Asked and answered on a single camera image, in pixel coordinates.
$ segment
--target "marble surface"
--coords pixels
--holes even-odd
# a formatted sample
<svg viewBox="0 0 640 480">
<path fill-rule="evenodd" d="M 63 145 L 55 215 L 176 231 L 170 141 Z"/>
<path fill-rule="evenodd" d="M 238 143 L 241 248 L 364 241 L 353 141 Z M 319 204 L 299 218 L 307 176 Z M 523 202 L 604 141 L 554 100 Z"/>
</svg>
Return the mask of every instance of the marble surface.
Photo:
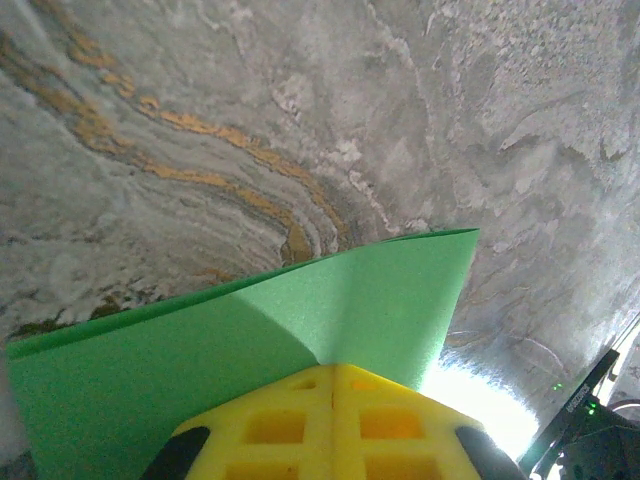
<svg viewBox="0 0 640 480">
<path fill-rule="evenodd" d="M 0 338 L 477 226 L 445 355 L 544 424 L 639 309 L 639 5 L 2 2 Z"/>
</svg>

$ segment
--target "bright light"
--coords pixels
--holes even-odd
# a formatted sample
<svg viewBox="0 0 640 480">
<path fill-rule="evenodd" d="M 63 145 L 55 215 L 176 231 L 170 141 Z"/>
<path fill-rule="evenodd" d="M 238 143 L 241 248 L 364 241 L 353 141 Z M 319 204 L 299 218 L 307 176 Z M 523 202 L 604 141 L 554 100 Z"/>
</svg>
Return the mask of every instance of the bright light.
<svg viewBox="0 0 640 480">
<path fill-rule="evenodd" d="M 459 365 L 439 365 L 420 393 L 480 421 L 512 459 L 524 454 L 538 430 L 535 415 L 504 386 Z"/>
</svg>

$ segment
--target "green foam board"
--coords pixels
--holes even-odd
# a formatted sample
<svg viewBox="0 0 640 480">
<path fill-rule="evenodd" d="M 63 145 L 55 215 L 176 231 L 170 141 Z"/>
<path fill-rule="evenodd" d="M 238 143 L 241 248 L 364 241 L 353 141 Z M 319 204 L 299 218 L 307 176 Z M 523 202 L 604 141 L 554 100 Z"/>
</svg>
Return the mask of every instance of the green foam board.
<svg viewBox="0 0 640 480">
<path fill-rule="evenodd" d="M 182 421 L 317 364 L 418 388 L 477 235 L 391 239 L 9 344 L 39 478 L 139 478 Z"/>
</svg>

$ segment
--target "yellow plastic part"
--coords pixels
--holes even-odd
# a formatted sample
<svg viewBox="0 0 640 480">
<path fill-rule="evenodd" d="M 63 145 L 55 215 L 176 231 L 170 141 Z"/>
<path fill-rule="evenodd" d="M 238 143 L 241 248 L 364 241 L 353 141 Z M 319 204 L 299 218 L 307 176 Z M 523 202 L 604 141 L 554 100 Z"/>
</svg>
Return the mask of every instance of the yellow plastic part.
<svg viewBox="0 0 640 480">
<path fill-rule="evenodd" d="M 187 480 L 480 480 L 475 420 L 351 365 L 313 367 L 182 424 L 211 430 Z"/>
</svg>

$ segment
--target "black rubber part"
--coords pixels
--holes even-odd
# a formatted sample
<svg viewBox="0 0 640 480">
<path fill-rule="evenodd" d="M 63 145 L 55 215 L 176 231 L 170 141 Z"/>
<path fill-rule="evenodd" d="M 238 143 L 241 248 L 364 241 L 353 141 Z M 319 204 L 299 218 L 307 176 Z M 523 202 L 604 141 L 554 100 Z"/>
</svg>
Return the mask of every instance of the black rubber part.
<svg viewBox="0 0 640 480">
<path fill-rule="evenodd" d="M 482 480 L 527 480 L 518 465 L 485 432 L 458 427 L 456 435 Z"/>
<path fill-rule="evenodd" d="M 144 471 L 140 480 L 184 480 L 209 434 L 207 427 L 195 427 L 171 437 Z"/>
</svg>

